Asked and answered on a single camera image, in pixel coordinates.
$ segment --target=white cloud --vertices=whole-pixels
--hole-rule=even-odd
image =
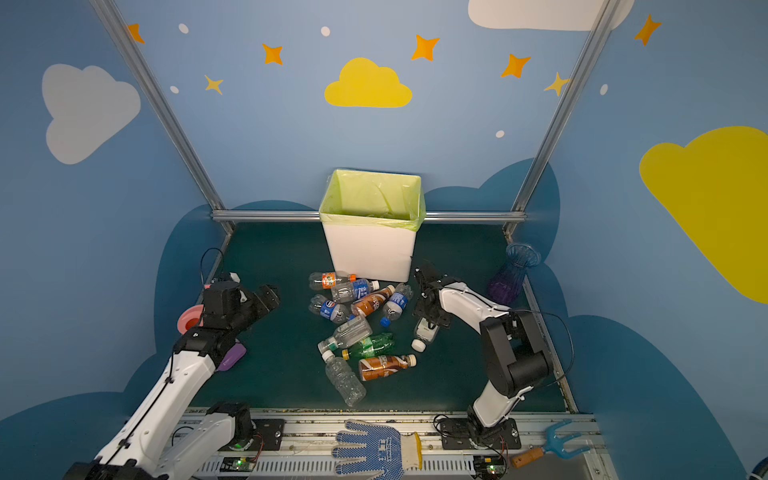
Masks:
[[[51,65],[43,74],[43,100],[53,121],[45,141],[56,160],[76,164],[136,118],[136,88],[99,67]]]
[[[619,0],[611,28],[629,15],[634,0]],[[591,30],[603,0],[469,0],[470,19],[486,28]]]

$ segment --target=purple object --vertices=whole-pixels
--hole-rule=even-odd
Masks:
[[[243,358],[245,352],[245,345],[240,343],[239,340],[235,340],[234,346],[224,356],[224,360],[221,361],[217,370],[219,372],[226,372],[227,370],[231,369],[232,366],[237,363],[237,360]]]
[[[527,243],[510,243],[507,261],[488,282],[488,296],[496,303],[510,306],[522,291],[528,268],[539,262],[541,255]]]

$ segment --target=green mat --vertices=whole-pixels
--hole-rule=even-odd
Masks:
[[[414,264],[426,259],[439,271],[460,278],[485,294],[485,285],[504,262],[505,240],[499,226],[422,225],[416,237]],[[192,406],[219,401],[247,402],[253,408],[348,409],[326,378],[317,343],[333,334],[335,326],[312,314],[307,304],[314,294],[307,277],[331,271],[320,223],[241,223],[234,234],[222,269],[237,272],[246,288],[262,283],[280,288],[283,304],[240,335],[247,354],[229,371],[219,372],[203,386]],[[418,287],[411,285],[418,294]],[[528,308],[520,298],[519,308]],[[411,302],[389,327],[399,354],[411,349],[416,319]],[[371,315],[373,332],[381,313]],[[368,391],[358,410],[464,411],[480,395],[487,379],[483,370],[480,335],[461,320],[441,329],[418,365],[394,376],[365,382]],[[532,392],[517,408],[526,412],[564,412],[557,386]]]

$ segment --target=blue dotted glove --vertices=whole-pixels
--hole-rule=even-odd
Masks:
[[[349,432],[336,434],[342,446],[333,449],[337,475],[370,473],[368,480],[400,480],[407,468],[422,467],[422,443],[417,434],[400,435],[392,427],[349,420]]]

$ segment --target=yellow star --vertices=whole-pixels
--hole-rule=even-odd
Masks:
[[[413,57],[411,60],[416,60],[417,58],[426,58],[427,60],[432,61],[432,49],[435,48],[435,45],[437,45],[439,40],[439,38],[425,40],[424,38],[421,38],[417,35],[416,51],[413,52]]]
[[[561,93],[561,90],[563,88],[563,85],[567,84],[569,81],[571,81],[571,79],[570,78],[566,78],[565,80],[563,80],[562,78],[560,78],[560,72],[557,72],[556,74],[554,74],[554,76],[555,76],[554,84],[546,87],[544,89],[544,91],[554,90],[554,91],[556,91],[558,93],[558,97],[559,97],[560,93]]]
[[[657,28],[661,26],[661,23],[656,23],[654,20],[648,15],[648,20],[645,21],[645,25],[643,26],[643,29],[640,30],[640,33],[637,34],[637,36],[634,38],[635,40],[642,40],[643,45],[648,45],[648,40],[650,40],[650,36],[654,34]]]
[[[139,43],[144,43],[144,39],[139,35],[139,24],[135,23],[133,25],[128,26],[128,32],[131,33],[131,37],[134,38],[135,41]]]
[[[514,55],[509,55],[509,65],[507,65],[507,69],[502,73],[502,78],[507,75],[514,75],[515,77],[520,78],[520,75],[523,74],[523,67],[530,59],[531,57],[517,58]]]
[[[208,86],[205,87],[206,90],[215,90],[219,92],[219,95],[221,95],[221,90],[219,90],[219,85],[223,80],[219,81],[213,81],[210,78],[208,78],[208,75],[205,76],[205,79],[208,80]]]
[[[283,61],[280,60],[280,50],[283,50],[283,47],[275,47],[270,48],[267,47],[265,44],[261,44],[264,47],[264,51],[266,52],[266,59],[264,60],[264,63],[277,63],[278,65],[282,65]]]

